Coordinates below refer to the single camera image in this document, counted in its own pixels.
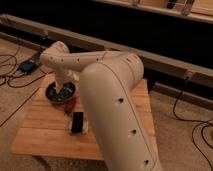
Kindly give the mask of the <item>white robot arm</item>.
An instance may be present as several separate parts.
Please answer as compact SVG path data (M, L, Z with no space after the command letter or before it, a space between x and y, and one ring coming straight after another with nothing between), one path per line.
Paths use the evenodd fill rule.
M140 57L126 51L71 53L57 41L40 59L59 84L68 81L68 70L80 73L80 101L109 171L163 171L131 96L144 74Z

